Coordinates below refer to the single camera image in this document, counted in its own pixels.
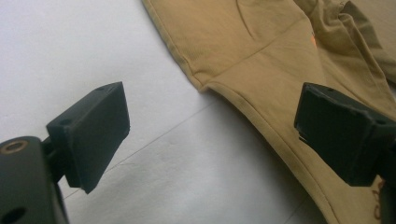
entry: tan fabric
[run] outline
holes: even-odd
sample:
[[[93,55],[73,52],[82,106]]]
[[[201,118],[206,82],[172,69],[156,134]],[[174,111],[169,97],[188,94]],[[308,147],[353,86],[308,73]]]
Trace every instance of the tan fabric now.
[[[370,49],[379,45],[371,28],[362,31],[370,23],[353,4],[330,0],[144,0],[144,4],[192,84],[199,91],[217,91],[247,116],[329,223],[379,222],[378,181],[371,188],[349,187],[298,140],[293,128],[304,82],[335,88],[396,119],[382,70],[385,63],[394,66],[394,61],[381,48]],[[389,77],[395,76],[387,71]]]

